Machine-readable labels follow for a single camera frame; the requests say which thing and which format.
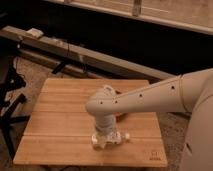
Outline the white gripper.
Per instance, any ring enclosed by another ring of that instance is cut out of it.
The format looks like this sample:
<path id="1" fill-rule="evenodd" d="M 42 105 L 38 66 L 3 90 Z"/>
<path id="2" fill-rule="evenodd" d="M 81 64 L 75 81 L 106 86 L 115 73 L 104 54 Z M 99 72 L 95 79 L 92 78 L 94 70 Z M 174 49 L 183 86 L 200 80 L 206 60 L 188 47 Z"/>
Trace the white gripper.
<path id="1" fill-rule="evenodd" d="M 100 116 L 95 118 L 95 131 L 100 135 L 108 135 L 113 132 L 116 127 L 116 117 L 114 115 Z M 91 136 L 91 142 L 93 146 L 99 146 L 99 140 L 97 134 Z M 112 139 L 114 143 L 119 144 L 121 142 L 121 135 L 119 132 L 114 132 L 112 134 Z"/>

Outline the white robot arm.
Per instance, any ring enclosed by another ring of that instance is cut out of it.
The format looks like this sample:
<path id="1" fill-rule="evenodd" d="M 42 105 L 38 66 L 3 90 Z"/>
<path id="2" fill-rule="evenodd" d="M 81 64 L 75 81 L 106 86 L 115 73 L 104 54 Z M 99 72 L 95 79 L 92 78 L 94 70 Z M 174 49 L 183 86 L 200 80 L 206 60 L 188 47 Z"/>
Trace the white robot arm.
<path id="1" fill-rule="evenodd" d="M 103 134 L 112 131 L 117 113 L 189 112 L 179 171 L 213 171 L 213 68 L 121 94 L 105 85 L 90 96 L 85 108 Z"/>

